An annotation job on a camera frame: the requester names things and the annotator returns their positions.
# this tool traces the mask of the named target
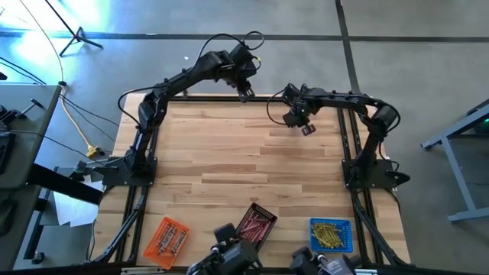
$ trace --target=desk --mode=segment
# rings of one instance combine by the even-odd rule
[[[7,109],[22,110],[31,104],[31,98],[38,100],[45,107],[45,109],[34,107],[26,114],[28,118],[24,121],[16,120],[11,123],[11,127],[16,130],[34,131],[39,134],[46,134],[59,94],[60,89],[57,86],[0,85],[0,102]],[[15,188],[25,184],[41,141],[42,137],[34,134],[17,135],[12,158],[5,173],[0,176],[0,199],[11,192],[11,189],[5,188]],[[2,248],[0,270],[10,270],[14,266],[39,192],[40,186],[26,186],[14,191],[11,198],[18,205],[10,232],[0,237],[0,248]]]
[[[136,115],[142,99],[142,94],[129,95],[125,110]],[[270,104],[276,119],[286,112],[284,104]],[[142,254],[165,215],[190,227],[175,267],[202,260],[215,243],[213,230],[228,222],[237,225],[252,202],[278,216],[259,253],[265,267],[288,267],[290,254],[309,245],[311,217],[355,223],[350,193],[342,186],[344,156],[336,109],[323,108],[311,119],[317,132],[304,137],[298,128],[271,122],[261,102],[171,102],[158,135],[157,175],[149,191],[137,265],[154,265]],[[359,125],[365,139],[367,129]],[[123,116],[114,154],[123,156],[133,139],[134,122]],[[127,192],[127,187],[116,186],[102,200],[94,257],[119,230]],[[383,190],[371,193],[377,227],[409,262],[395,201]],[[373,259],[371,236],[365,231]],[[130,231],[124,260],[132,235]],[[356,254],[356,232],[353,238]]]

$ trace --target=wood plank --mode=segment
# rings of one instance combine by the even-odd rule
[[[142,96],[129,95],[125,109],[135,115]],[[285,105],[270,105],[276,119],[286,112]],[[347,219],[355,228],[350,194],[342,185],[344,156],[336,110],[324,108],[311,119],[318,130],[304,137],[297,128],[271,122],[264,103],[171,102],[160,126],[157,176],[148,196],[138,265],[153,265],[143,253],[164,216],[190,227],[175,266],[202,260],[215,243],[213,230],[228,222],[237,226],[252,202],[278,216],[260,251],[265,267],[287,267],[290,254],[309,245],[311,217]],[[361,122],[358,125],[364,141],[368,132]],[[348,133],[353,145],[349,127]],[[114,154],[124,155],[133,139],[134,122],[123,115]],[[126,195],[127,188],[120,186],[102,200],[94,257],[120,227]],[[379,230],[409,262],[395,201],[383,190],[372,190],[372,197]],[[366,233],[373,258],[371,236]],[[357,254],[356,232],[353,239]]]

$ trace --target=orange box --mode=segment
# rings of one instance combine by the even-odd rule
[[[160,242],[162,241],[164,232],[170,228],[171,225],[176,228],[176,233],[168,244],[167,249],[160,253]],[[178,238],[181,236],[182,232],[185,232],[185,236],[182,237],[183,240],[180,242],[180,246],[176,252],[172,253],[173,246],[178,241]],[[180,252],[183,243],[189,237],[189,232],[190,229],[185,225],[182,225],[168,217],[163,218],[163,221],[161,221],[160,226],[158,226],[156,233],[154,233],[153,239],[144,251],[144,257],[155,264],[159,264],[162,268],[169,270],[173,262],[175,262],[176,256]]]

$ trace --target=blue tray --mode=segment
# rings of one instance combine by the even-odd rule
[[[338,248],[324,248],[319,244],[319,241],[313,237],[313,224],[315,223],[327,223],[336,225],[337,229],[342,230],[338,232],[339,239],[342,240],[344,247]],[[311,249],[313,251],[324,251],[324,252],[342,252],[351,253],[353,252],[353,240],[351,239],[351,224],[348,220],[338,220],[330,218],[311,218],[309,224],[309,237],[311,243]]]

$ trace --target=gray floor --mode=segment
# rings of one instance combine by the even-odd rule
[[[353,35],[487,36],[489,2],[458,0],[345,0],[348,30]],[[186,0],[139,2],[114,0],[64,0],[61,12],[68,21],[87,31],[113,33],[213,34],[245,33],[257,29],[266,34],[339,34],[333,0],[265,0],[227,2]],[[0,27],[36,28],[19,7],[6,7],[8,20]],[[56,18],[40,7],[34,13],[41,24],[60,30]],[[61,50],[67,40],[53,40]],[[117,121],[115,101],[124,91],[150,86],[191,66],[203,41],[199,40],[98,40],[104,50],[89,45],[71,47],[62,59],[69,97],[79,105]],[[0,55],[27,67],[49,83],[60,79],[57,60],[41,34],[23,38],[0,37]],[[230,41],[213,41],[211,49],[233,47]],[[353,43],[353,56],[362,92],[396,106],[400,127],[386,139],[389,155],[411,175],[399,188],[403,225],[413,263],[421,267],[487,273],[489,218],[450,225],[447,214],[465,210],[441,148],[423,152],[419,144],[460,119],[489,92],[489,44],[393,44]],[[267,41],[257,51],[263,60],[259,74],[251,79],[255,92],[270,93],[288,82],[349,89],[341,42]],[[21,77],[12,80],[25,81]],[[200,83],[191,92],[232,92],[225,84]],[[76,117],[92,143],[111,150],[113,142]],[[104,121],[97,124],[114,137],[117,129]],[[63,136],[61,129],[73,132]],[[47,134],[85,151],[83,140],[57,108]],[[45,141],[37,162],[46,166],[74,165],[79,155]],[[480,204],[489,205],[489,189],[472,188]],[[84,261],[89,227],[47,228],[40,250],[47,254],[43,267]],[[18,259],[16,268],[28,268]]]

